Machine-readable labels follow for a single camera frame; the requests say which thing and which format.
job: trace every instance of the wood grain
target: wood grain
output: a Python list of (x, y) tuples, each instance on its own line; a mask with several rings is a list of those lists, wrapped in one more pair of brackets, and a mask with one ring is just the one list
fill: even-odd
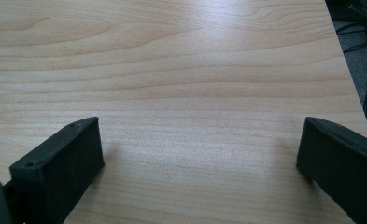
[(351, 223), (295, 168), (303, 120), (367, 136), (321, 0), (0, 1), (0, 181), (100, 118), (66, 223)]

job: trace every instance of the wooden table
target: wooden table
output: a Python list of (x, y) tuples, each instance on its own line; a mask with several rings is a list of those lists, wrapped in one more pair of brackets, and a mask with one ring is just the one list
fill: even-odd
[(307, 116), (367, 136), (322, 0), (0, 0), (0, 181), (100, 118), (65, 223), (351, 223), (295, 168)]

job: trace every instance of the table surface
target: table surface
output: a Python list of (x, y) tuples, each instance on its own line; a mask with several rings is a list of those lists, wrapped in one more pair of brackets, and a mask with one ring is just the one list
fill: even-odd
[(295, 168), (313, 116), (367, 136), (322, 0), (0, 0), (0, 181), (97, 116), (65, 223), (351, 223)]

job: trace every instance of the screw hole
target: screw hole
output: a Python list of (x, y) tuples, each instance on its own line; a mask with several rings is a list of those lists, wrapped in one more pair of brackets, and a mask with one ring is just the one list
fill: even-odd
[(25, 163), (24, 167), (31, 167), (31, 166), (34, 166), (34, 165), (35, 164), (33, 162), (29, 161), (29, 162)]

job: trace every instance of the gray floor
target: gray floor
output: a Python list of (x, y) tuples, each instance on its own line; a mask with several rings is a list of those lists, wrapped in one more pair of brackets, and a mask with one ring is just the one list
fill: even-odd
[[(349, 22), (334, 21), (334, 28), (338, 29)], [(367, 37), (364, 32), (339, 35), (341, 48), (348, 49), (349, 47), (364, 43), (367, 41)], [(359, 49), (353, 52), (345, 53), (346, 62), (348, 64), (349, 71), (355, 83), (360, 101), (363, 104), (364, 96), (367, 90), (367, 47)]]

